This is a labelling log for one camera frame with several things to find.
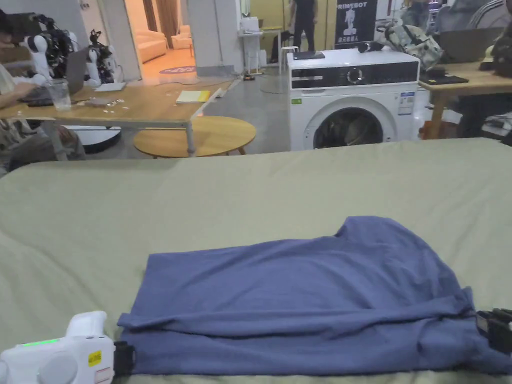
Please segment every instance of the paper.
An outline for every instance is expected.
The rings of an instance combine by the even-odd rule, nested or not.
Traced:
[[[181,91],[176,103],[204,103],[210,98],[210,91]]]
[[[102,84],[96,88],[95,92],[122,91],[126,86],[125,82],[113,82],[110,84]]]

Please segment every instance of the round wooden table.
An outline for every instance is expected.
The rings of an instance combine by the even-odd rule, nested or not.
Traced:
[[[244,146],[256,136],[254,125],[246,121],[221,116],[201,116],[192,121],[196,156],[215,156],[238,150],[245,154]],[[185,130],[141,131],[135,135],[133,145],[154,158],[188,157]]]

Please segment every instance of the yellow notepad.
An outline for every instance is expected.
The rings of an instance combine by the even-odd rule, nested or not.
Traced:
[[[210,98],[210,91],[181,91],[176,103],[204,103]]]

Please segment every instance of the control knob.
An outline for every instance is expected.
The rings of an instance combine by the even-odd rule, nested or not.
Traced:
[[[352,68],[347,72],[347,80],[350,84],[359,84],[362,79],[362,71],[359,68]]]

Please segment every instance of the person's arm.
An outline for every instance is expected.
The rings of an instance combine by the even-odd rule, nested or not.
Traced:
[[[316,24],[318,22],[318,0],[313,0],[313,23]]]
[[[293,20],[293,17],[295,16],[295,8],[297,7],[297,4],[295,4],[295,0],[291,0],[290,4],[290,22],[288,23],[288,26],[291,27],[291,21]]]
[[[7,92],[5,95],[0,95],[0,109],[13,105],[19,99],[27,96],[36,87],[37,84],[31,84],[27,82],[17,84],[12,92]]]

